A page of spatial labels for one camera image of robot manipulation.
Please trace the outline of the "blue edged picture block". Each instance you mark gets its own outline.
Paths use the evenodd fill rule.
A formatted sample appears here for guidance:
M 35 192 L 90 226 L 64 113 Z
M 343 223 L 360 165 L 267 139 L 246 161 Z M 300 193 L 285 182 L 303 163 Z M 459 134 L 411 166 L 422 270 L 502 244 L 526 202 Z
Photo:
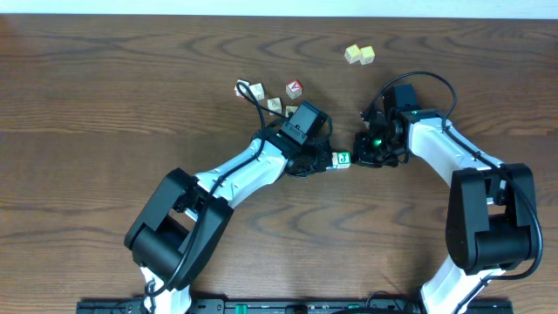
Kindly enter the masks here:
M 332 164 L 331 164 L 331 169 L 337 169 L 337 168 L 338 168 L 337 153 L 332 153 Z

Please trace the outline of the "green letter J block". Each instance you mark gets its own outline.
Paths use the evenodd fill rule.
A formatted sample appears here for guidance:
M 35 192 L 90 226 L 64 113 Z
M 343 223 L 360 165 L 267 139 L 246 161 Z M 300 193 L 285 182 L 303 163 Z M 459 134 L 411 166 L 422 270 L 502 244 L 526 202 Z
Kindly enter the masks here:
M 351 165 L 351 155 L 350 152 L 338 152 L 337 153 L 337 168 L 348 168 Z

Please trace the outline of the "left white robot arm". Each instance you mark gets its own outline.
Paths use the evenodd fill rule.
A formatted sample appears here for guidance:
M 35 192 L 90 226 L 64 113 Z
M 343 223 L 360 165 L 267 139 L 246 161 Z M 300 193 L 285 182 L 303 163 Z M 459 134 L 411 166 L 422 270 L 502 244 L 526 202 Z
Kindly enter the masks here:
M 218 167 L 195 175 L 181 168 L 169 172 L 124 240 L 146 279 L 142 312 L 187 312 L 190 284 L 213 255 L 235 207 L 284 174 L 321 173 L 331 161 L 327 136 L 266 127 Z

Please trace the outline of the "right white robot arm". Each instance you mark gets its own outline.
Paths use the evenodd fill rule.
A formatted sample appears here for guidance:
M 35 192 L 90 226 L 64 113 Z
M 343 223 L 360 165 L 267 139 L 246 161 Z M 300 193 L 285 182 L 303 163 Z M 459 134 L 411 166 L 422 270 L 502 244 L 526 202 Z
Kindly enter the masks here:
M 416 156 L 450 188 L 448 256 L 420 289 L 425 312 L 463 313 L 490 282 L 534 273 L 543 241 L 529 167 L 485 154 L 438 110 L 394 109 L 365 124 L 355 136 L 356 164 L 396 167 Z

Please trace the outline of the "wooden block round picture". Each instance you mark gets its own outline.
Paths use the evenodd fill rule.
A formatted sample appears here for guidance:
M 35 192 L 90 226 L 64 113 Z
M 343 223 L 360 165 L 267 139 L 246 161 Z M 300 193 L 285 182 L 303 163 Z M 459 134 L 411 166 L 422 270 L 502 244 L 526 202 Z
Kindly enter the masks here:
M 292 117 L 295 112 L 297 111 L 298 107 L 297 106 L 286 106 L 285 107 L 285 116 L 290 118 Z

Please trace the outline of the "wooden block animal picture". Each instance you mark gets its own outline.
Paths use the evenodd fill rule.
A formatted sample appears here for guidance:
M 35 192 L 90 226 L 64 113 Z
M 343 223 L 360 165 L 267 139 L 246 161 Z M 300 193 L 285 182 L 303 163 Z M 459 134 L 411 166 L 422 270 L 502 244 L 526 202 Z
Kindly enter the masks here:
M 280 98 L 268 99 L 267 107 L 270 115 L 282 115 L 282 101 Z

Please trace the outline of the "red letter A block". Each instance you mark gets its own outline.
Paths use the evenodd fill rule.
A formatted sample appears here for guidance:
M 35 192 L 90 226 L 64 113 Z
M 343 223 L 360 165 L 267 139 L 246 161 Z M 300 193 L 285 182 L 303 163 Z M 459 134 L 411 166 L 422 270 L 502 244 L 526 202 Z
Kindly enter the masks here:
M 302 95 L 303 87 L 298 80 L 292 80 L 286 85 L 286 93 L 291 99 L 296 99 Z

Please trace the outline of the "plain wooden picture block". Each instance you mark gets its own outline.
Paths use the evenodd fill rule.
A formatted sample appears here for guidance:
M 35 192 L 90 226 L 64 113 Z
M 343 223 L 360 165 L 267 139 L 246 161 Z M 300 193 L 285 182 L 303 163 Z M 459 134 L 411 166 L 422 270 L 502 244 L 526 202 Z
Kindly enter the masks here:
M 249 90 L 252 92 L 256 100 L 265 99 L 265 91 L 262 83 L 250 85 Z

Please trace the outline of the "yellow block right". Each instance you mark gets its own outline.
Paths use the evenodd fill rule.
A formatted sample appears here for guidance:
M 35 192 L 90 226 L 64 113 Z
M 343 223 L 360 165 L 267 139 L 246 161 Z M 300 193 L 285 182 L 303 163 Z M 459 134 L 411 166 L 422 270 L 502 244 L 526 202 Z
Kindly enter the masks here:
M 371 64 L 376 57 L 376 53 L 371 45 L 362 47 L 360 49 L 360 59 L 361 65 Z

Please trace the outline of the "yellow block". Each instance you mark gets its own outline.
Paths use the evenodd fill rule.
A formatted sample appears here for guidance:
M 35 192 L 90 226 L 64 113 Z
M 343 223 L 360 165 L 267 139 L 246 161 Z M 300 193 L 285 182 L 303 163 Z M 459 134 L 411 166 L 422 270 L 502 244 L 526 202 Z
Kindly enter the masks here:
M 371 45 L 362 47 L 360 49 L 360 59 L 361 65 L 371 64 L 376 57 L 376 53 Z
M 345 49 L 344 57 L 349 64 L 353 64 L 360 60 L 361 50 L 356 44 L 353 44 Z

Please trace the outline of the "yellow block left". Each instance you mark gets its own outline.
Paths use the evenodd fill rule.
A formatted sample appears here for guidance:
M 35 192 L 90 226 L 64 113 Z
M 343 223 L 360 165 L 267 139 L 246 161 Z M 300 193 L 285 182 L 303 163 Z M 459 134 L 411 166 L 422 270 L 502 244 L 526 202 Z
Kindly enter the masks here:
M 344 57 L 349 64 L 353 64 L 360 60 L 361 50 L 356 44 L 353 44 L 345 49 Z

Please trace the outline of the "wooden block red bottom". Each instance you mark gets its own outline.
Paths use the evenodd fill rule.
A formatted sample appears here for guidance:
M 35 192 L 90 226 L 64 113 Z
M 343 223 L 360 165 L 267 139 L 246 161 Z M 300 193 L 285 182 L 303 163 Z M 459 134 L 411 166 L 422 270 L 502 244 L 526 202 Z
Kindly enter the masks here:
M 250 83 L 246 80 L 242 80 L 242 79 L 237 79 L 236 80 L 236 84 L 235 84 L 235 95 L 239 98 L 243 98 L 244 96 L 248 96 L 249 95 L 249 89 L 250 87 Z

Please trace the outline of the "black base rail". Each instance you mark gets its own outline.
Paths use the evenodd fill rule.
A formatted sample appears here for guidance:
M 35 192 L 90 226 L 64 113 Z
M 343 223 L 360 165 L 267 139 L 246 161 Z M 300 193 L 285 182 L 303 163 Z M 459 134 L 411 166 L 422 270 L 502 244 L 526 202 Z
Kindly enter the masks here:
M 340 311 L 354 313 L 426 314 L 418 299 L 402 298 L 384 291 L 367 299 L 227 299 L 198 298 L 192 301 L 186 314 L 327 314 Z M 77 303 L 77 314 L 137 314 L 158 313 L 147 299 L 135 297 L 122 300 L 84 299 Z

